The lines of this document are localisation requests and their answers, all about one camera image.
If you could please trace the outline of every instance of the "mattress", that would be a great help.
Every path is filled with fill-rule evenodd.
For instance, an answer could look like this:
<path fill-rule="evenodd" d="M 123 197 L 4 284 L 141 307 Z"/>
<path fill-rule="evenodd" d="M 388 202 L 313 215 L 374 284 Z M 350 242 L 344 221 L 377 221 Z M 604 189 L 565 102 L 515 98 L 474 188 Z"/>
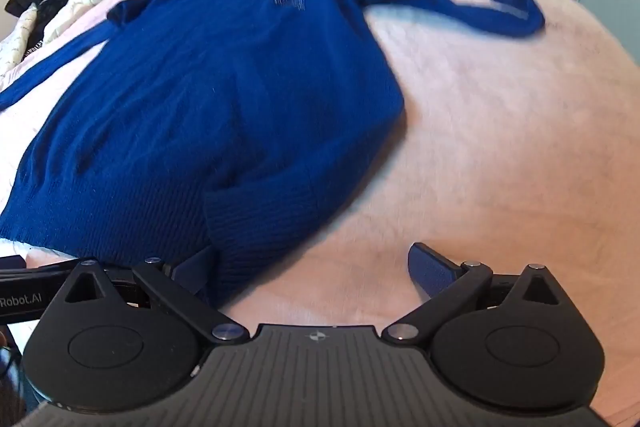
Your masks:
<path fill-rule="evenodd" d="M 119 1 L 103 1 L 10 77 Z M 406 116 L 350 206 L 223 311 L 251 330 L 380 329 L 426 298 L 406 270 L 415 241 L 497 273 L 543 263 L 604 345 L 595 408 L 615 425 L 638 417 L 640 70 L 575 0 L 537 1 L 548 24 L 525 40 L 409 8 L 369 10 Z M 30 140 L 99 49 L 0 113 L 0 209 Z M 0 255 L 50 262 L 37 247 L 1 241 Z"/>

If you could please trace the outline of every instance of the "gray ribbed panel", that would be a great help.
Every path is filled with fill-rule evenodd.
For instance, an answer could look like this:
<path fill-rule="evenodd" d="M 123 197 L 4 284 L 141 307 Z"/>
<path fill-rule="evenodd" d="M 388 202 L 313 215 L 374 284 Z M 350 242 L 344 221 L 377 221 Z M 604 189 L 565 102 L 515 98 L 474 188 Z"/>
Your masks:
<path fill-rule="evenodd" d="M 324 340 L 313 340 L 315 333 Z M 135 411 L 85 415 L 46 405 L 24 427 L 602 427 L 583 409 L 503 417 L 452 393 L 420 351 L 372 328 L 264 326 L 243 346 L 217 347 L 171 397 Z"/>

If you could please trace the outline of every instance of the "knit fabric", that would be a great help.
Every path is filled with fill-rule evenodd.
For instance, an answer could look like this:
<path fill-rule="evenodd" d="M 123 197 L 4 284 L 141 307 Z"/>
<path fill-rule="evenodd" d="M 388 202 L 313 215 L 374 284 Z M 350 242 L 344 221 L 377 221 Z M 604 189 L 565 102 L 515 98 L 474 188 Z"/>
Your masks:
<path fill-rule="evenodd" d="M 132 265 L 206 247 L 219 305 L 344 204 L 402 112 L 363 9 L 403 4 L 525 37 L 533 0 L 127 0 L 0 93 L 107 40 L 26 150 L 0 237 Z"/>

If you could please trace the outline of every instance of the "metal screw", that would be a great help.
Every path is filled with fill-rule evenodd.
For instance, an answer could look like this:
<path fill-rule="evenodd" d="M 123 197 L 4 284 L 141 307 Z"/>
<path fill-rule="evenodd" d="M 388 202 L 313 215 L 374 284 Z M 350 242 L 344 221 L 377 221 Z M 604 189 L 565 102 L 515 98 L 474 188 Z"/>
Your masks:
<path fill-rule="evenodd" d="M 386 328 L 386 333 L 397 341 L 408 341 L 418 336 L 418 328 L 411 324 L 393 324 Z"/>
<path fill-rule="evenodd" d="M 239 324 L 219 324 L 211 334 L 220 341 L 234 341 L 244 335 L 244 328 Z"/>

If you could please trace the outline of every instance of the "triangular cutout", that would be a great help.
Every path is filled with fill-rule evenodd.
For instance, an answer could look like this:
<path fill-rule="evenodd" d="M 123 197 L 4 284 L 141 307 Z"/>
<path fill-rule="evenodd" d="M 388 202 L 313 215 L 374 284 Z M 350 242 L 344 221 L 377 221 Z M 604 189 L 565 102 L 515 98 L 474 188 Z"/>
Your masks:
<path fill-rule="evenodd" d="M 526 301 L 539 302 L 541 304 L 558 304 L 558 299 L 551 291 L 543 277 L 533 277 L 527 291 L 524 294 Z"/>
<path fill-rule="evenodd" d="M 69 290 L 65 301 L 69 303 L 95 301 L 95 299 L 102 299 L 103 297 L 104 294 L 100 290 L 95 277 L 90 273 L 83 273 L 78 277 L 73 288 Z"/>

